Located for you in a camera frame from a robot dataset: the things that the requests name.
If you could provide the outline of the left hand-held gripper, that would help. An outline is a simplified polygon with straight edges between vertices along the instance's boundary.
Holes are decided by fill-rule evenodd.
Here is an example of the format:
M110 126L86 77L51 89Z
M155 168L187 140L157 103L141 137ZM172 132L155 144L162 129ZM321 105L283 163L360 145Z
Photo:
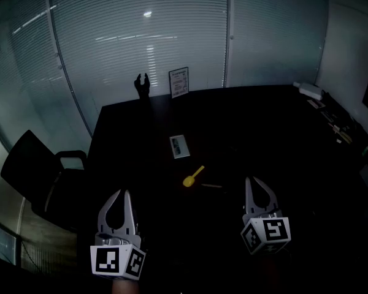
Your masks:
M98 214L94 245L90 246L91 270L98 276L138 281L146 253L125 239L109 236L115 230L122 235L136 235L137 223L128 190L118 190Z

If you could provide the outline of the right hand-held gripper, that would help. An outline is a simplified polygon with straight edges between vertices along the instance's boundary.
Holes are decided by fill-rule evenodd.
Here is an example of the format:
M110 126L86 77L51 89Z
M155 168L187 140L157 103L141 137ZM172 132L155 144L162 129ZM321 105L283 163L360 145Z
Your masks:
M259 178L245 178L244 228L240 235L250 254L276 254L291 241L289 219L278 209L274 191Z

